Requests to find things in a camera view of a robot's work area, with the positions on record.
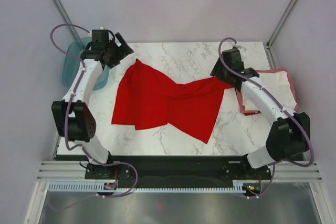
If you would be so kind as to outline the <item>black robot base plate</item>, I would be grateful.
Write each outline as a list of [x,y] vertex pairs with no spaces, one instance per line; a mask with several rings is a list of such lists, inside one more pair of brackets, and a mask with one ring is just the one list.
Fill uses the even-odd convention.
[[266,182],[272,168],[246,168],[241,156],[113,156],[101,166],[84,155],[58,155],[57,161],[78,161],[85,179],[116,180],[124,186],[225,186],[234,182]]

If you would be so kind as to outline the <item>red t shirt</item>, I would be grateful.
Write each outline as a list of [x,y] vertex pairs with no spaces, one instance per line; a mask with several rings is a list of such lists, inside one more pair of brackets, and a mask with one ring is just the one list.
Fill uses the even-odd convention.
[[171,124],[207,144],[230,88],[216,77],[179,84],[137,59],[119,84],[111,123],[136,130]]

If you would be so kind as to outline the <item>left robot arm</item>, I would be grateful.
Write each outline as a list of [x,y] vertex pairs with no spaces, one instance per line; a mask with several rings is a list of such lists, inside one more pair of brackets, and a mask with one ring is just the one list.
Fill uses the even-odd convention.
[[89,42],[80,56],[65,52],[80,62],[78,72],[67,93],[60,101],[51,105],[59,136],[65,139],[66,149],[81,149],[88,159],[96,164],[97,173],[111,178],[115,165],[109,162],[110,152],[96,136],[97,124],[89,110],[89,100],[94,86],[104,69],[120,64],[133,49],[120,33],[108,29],[90,31]]

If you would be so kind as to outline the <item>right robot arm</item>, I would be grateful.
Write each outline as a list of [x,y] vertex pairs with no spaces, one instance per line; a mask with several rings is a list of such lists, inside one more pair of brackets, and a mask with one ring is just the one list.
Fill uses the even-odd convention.
[[292,157],[312,151],[309,116],[280,103],[266,89],[259,73],[253,68],[245,68],[238,48],[219,51],[211,76],[246,96],[270,124],[264,146],[243,157],[240,172],[245,178],[254,178],[260,167],[291,162]]

